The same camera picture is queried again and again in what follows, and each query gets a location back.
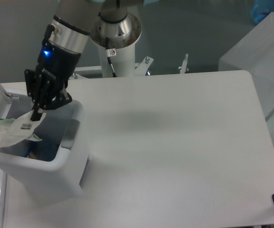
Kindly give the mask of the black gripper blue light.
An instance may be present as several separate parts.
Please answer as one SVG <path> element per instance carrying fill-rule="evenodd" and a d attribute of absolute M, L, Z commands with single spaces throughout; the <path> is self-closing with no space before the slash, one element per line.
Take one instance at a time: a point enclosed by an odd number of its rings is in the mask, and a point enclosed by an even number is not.
<path fill-rule="evenodd" d="M 81 54 L 49 41 L 55 28 L 53 25 L 47 25 L 36 71 L 29 69 L 24 71 L 27 95 L 33 102 L 31 121 L 41 119 L 40 109 L 56 110 L 72 102 L 66 87 Z"/>

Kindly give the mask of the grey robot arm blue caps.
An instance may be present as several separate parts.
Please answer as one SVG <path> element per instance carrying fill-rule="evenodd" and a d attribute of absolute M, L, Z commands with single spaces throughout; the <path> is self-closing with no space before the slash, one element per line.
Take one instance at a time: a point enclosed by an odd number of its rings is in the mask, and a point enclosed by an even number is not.
<path fill-rule="evenodd" d="M 148 4 L 147 0 L 61 0 L 47 25 L 36 68 L 24 72 L 33 103 L 30 119 L 38 121 L 45 111 L 72 101 L 68 81 L 89 40 L 98 47 L 103 77 L 133 76 L 142 28 L 127 9 Z"/>

